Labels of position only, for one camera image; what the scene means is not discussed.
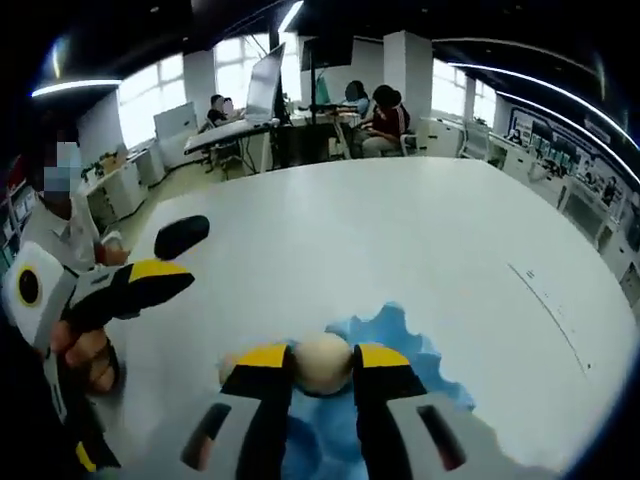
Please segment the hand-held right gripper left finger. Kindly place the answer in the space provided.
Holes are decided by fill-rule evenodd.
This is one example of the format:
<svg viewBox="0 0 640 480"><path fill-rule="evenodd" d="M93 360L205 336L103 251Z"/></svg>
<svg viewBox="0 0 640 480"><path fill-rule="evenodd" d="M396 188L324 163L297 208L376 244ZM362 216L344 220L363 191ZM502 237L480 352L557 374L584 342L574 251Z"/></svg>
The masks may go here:
<svg viewBox="0 0 640 480"><path fill-rule="evenodd" d="M279 479L293 383L288 344L240 355L189 437L181 461L211 479Z"/></svg>

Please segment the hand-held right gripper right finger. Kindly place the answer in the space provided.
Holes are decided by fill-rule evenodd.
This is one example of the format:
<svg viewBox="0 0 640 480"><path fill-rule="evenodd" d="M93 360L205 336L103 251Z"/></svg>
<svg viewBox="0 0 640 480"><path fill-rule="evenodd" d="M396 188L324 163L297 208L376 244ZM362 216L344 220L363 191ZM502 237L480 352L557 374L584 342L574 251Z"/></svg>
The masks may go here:
<svg viewBox="0 0 640 480"><path fill-rule="evenodd" d="M407 358L354 347L356 428L371 479L503 479L496 435L446 395L425 389Z"/></svg>

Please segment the person's left hand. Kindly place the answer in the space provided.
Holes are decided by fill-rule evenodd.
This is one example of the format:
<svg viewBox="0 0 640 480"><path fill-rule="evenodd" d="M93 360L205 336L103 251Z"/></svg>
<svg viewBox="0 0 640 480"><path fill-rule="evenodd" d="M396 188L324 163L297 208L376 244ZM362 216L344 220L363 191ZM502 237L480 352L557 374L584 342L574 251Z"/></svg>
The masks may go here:
<svg viewBox="0 0 640 480"><path fill-rule="evenodd" d="M116 350L103 329L79 334L58 321L52 330L51 349L62 356L72 380L91 395L113 391L120 381Z"/></svg>

